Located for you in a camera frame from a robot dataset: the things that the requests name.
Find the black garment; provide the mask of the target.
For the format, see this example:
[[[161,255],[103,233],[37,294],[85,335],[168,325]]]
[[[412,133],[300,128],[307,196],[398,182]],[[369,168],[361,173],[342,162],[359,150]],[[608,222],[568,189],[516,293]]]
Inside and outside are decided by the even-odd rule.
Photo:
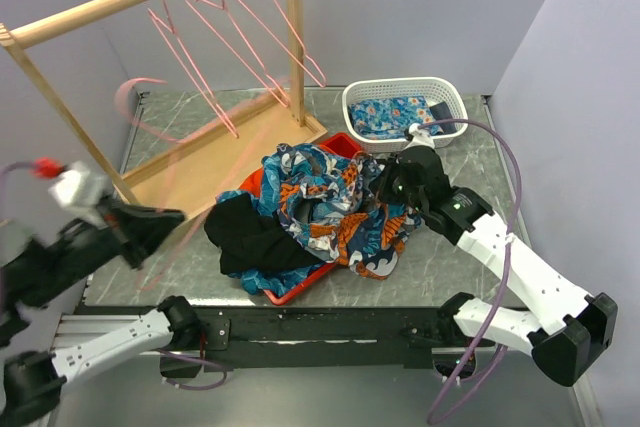
[[[285,232],[274,216],[259,214],[247,193],[217,203],[204,222],[204,232],[221,250],[220,272],[226,276],[250,270],[279,274],[325,264]]]

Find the white plastic basket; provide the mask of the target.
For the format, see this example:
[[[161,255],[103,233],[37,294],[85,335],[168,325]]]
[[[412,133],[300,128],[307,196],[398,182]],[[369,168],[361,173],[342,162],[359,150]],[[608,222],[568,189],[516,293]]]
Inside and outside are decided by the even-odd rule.
[[[389,153],[399,151],[407,144],[407,139],[388,140],[366,139],[358,135],[348,118],[347,106],[366,99],[388,99],[403,96],[424,96],[436,102],[444,101],[449,106],[456,126],[454,134],[445,135],[438,125],[431,125],[429,132],[434,136],[435,145],[445,147],[453,139],[461,136],[467,129],[462,122],[468,118],[466,108],[457,89],[448,81],[439,77],[405,77],[358,81],[350,84],[342,93],[342,110],[349,134],[370,153]]]

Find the wooden clothes rack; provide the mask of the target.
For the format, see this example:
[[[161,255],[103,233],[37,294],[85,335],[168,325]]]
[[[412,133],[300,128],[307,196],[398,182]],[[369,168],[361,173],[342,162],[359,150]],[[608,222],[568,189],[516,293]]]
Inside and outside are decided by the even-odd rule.
[[[326,136],[326,129],[304,107],[305,79],[323,87],[326,77],[304,45],[302,0],[274,4],[287,27],[288,40],[280,46],[289,59],[289,84],[282,85],[267,68],[262,68],[253,75],[264,87],[264,94],[229,111],[222,109],[170,13],[157,15],[150,11],[154,27],[217,117],[186,138],[173,140],[167,152],[129,173],[118,173],[26,51],[146,1],[149,0],[92,0],[16,29],[1,30],[2,47],[71,128],[125,201],[149,203],[159,194],[163,204],[180,208],[193,219],[213,204],[216,195],[238,185],[257,169],[277,142],[315,142]],[[184,0],[197,17],[203,15],[203,6],[228,14],[229,1]]]

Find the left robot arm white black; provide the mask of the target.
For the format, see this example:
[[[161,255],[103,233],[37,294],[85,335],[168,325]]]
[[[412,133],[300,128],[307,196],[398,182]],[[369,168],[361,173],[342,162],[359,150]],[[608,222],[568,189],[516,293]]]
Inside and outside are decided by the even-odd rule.
[[[141,268],[186,219],[180,210],[156,210],[109,196],[94,201],[88,211],[97,217],[76,216],[49,245],[28,236],[3,265],[2,346],[29,325],[20,307],[46,306],[117,257],[133,269]],[[89,379],[146,351],[188,348],[200,333],[201,323],[186,298],[169,296],[134,321],[84,343],[11,356],[3,367],[1,423],[28,426]]]

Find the red plastic tray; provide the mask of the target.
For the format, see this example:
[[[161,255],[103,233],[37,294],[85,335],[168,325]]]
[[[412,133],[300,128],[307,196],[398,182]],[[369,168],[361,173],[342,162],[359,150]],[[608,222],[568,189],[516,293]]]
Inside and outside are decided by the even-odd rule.
[[[331,152],[346,158],[353,157],[361,149],[361,146],[344,132],[338,132],[334,134],[328,139],[320,142],[319,146],[321,146],[322,149],[327,152]],[[262,174],[262,168],[255,170],[242,182],[242,184],[240,185],[240,189],[246,190],[252,194],[259,194]],[[309,289],[314,283],[322,279],[335,267],[336,264],[325,264],[322,267],[314,270],[307,276],[306,279],[289,290],[283,296],[277,296],[270,290],[264,290],[263,293],[274,306],[284,306],[301,295],[307,289]]]

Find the blue floral cloth in basket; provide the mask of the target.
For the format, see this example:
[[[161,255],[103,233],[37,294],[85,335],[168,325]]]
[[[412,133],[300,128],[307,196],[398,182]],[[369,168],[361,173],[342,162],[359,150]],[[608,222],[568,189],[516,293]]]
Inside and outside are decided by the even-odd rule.
[[[347,113],[354,131],[361,137],[388,140],[403,138],[411,124],[436,121],[430,107],[437,103],[424,96],[366,99],[349,104]]]

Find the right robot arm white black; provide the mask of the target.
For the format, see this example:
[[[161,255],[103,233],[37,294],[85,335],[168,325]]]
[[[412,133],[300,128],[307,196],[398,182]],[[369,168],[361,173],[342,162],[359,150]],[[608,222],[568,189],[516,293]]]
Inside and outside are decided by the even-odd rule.
[[[409,147],[385,160],[373,190],[387,204],[415,210],[425,225],[466,252],[525,305],[498,309],[458,293],[438,310],[438,334],[449,345],[480,336],[529,355],[552,381],[573,386],[609,348],[618,314],[606,293],[567,280],[518,237],[473,190],[453,186],[434,149]]]

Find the dark denim cloth in basket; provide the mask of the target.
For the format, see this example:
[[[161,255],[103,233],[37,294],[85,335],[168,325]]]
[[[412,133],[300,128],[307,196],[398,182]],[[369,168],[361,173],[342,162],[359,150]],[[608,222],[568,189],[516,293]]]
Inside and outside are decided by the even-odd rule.
[[[451,119],[453,117],[451,110],[446,102],[439,102],[430,107],[432,117],[437,120]],[[457,129],[454,123],[438,124],[438,127],[445,135],[454,134]]]

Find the blue floral shorts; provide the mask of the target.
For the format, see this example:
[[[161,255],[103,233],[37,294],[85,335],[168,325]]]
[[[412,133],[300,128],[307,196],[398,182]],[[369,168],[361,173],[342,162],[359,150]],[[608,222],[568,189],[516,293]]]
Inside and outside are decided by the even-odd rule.
[[[252,197],[253,206],[254,208],[256,208],[259,214],[274,216],[276,220],[279,221],[276,215],[271,212],[266,212],[262,209],[259,198],[246,191],[236,190],[225,192],[219,196],[216,204],[244,193],[247,193]],[[279,274],[267,274],[259,272],[257,270],[250,270],[242,274],[233,274],[227,277],[238,279],[241,282],[242,288],[250,295],[257,295],[264,290],[270,290],[277,296],[283,296],[289,290],[306,279],[310,273],[320,267],[322,266],[317,265],[314,267],[298,268]]]

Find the orange blue patterned shorts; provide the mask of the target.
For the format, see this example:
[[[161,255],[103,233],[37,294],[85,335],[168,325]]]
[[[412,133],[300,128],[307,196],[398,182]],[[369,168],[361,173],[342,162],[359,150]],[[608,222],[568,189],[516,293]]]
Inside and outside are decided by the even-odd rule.
[[[262,167],[263,210],[305,251],[361,277],[387,279],[421,224],[414,209],[374,191],[385,165],[368,153],[346,158],[314,144],[280,144]]]

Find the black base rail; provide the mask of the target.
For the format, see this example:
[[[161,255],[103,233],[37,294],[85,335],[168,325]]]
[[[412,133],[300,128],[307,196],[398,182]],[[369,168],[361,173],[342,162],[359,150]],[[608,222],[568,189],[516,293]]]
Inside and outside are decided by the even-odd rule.
[[[399,365],[429,369],[433,353],[471,340],[430,307],[197,307],[200,326],[174,351],[232,369]]]

